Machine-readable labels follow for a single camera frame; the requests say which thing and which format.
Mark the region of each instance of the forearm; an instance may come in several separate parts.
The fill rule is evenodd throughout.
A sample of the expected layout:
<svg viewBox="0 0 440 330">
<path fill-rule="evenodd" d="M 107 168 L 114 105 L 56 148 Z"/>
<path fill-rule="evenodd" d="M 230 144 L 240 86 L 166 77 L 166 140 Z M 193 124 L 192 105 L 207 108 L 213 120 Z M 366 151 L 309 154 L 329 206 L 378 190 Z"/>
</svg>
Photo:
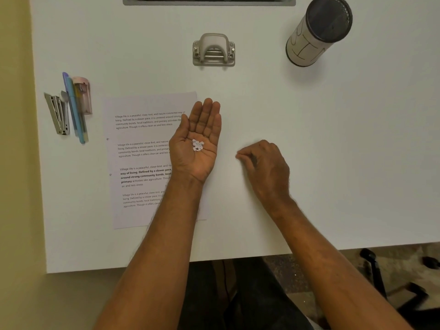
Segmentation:
<svg viewBox="0 0 440 330">
<path fill-rule="evenodd" d="M 202 184 L 173 175 L 142 244 L 95 329 L 175 329 Z"/>
<path fill-rule="evenodd" d="M 411 327 L 337 249 L 307 220 L 294 201 L 272 218 L 304 270 L 334 330 Z"/>
</svg>

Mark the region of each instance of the cylindrical container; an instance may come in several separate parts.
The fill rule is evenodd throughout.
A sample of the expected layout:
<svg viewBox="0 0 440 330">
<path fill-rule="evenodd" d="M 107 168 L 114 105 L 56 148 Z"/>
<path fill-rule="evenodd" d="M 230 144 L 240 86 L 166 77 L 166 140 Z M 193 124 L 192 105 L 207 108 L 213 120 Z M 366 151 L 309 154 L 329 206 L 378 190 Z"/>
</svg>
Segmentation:
<svg viewBox="0 0 440 330">
<path fill-rule="evenodd" d="M 312 65 L 349 33 L 352 22 L 352 11 L 345 0 L 313 0 L 287 41 L 287 57 L 297 66 Z"/>
</svg>

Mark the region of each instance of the floor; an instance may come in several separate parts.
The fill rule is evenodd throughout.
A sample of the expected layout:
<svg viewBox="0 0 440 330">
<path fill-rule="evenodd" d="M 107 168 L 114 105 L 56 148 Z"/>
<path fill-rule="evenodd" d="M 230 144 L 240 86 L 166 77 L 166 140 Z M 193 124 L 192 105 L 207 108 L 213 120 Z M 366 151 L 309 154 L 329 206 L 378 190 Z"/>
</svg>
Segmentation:
<svg viewBox="0 0 440 330">
<path fill-rule="evenodd" d="M 404 287 L 413 282 L 426 289 L 429 299 L 421 309 L 440 307 L 440 270 L 431 270 L 421 264 L 421 257 L 431 256 L 440 259 L 440 242 L 418 245 L 399 245 L 371 248 L 377 256 L 385 289 L 389 302 L 399 307 L 414 296 L 407 292 Z M 368 276 L 368 268 L 365 268 L 365 260 L 359 256 L 360 249 L 342 250 L 341 253 L 365 276 Z M 315 296 L 311 291 L 304 274 L 301 271 L 295 257 L 289 255 L 264 257 L 281 286 L 289 298 L 300 310 L 315 322 L 320 322 L 323 317 Z M 214 261 L 217 274 L 217 285 L 220 300 L 223 306 L 227 305 L 227 296 L 224 289 L 224 273 L 229 294 L 234 294 L 234 268 L 230 260 Z"/>
</svg>

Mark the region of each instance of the hand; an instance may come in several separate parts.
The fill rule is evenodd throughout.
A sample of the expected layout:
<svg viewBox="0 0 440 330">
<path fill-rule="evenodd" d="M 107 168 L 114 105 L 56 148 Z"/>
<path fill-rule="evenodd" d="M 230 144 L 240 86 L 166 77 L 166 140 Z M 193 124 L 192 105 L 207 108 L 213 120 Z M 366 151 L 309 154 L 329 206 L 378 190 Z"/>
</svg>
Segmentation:
<svg viewBox="0 0 440 330">
<path fill-rule="evenodd" d="M 220 103 L 212 99 L 196 102 L 189 118 L 183 114 L 182 120 L 169 141 L 169 154 L 173 173 L 195 178 L 202 184 L 214 167 L 217 145 L 221 131 Z M 204 142 L 199 152 L 193 150 L 192 140 Z"/>
<path fill-rule="evenodd" d="M 278 146 L 261 140 L 235 156 L 245 166 L 252 188 L 269 215 L 294 201 L 289 195 L 289 166 Z"/>
</svg>

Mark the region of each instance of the dark pants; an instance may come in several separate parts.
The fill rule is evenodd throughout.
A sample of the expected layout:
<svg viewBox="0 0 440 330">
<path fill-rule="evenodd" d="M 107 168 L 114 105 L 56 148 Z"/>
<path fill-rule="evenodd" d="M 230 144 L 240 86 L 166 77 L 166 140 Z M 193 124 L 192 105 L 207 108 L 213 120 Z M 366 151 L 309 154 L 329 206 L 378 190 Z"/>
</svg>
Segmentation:
<svg viewBox="0 0 440 330">
<path fill-rule="evenodd" d="M 237 296 L 246 330 L 312 330 L 261 257 L 234 260 Z M 180 330 L 224 330 L 210 261 L 190 263 Z"/>
</svg>

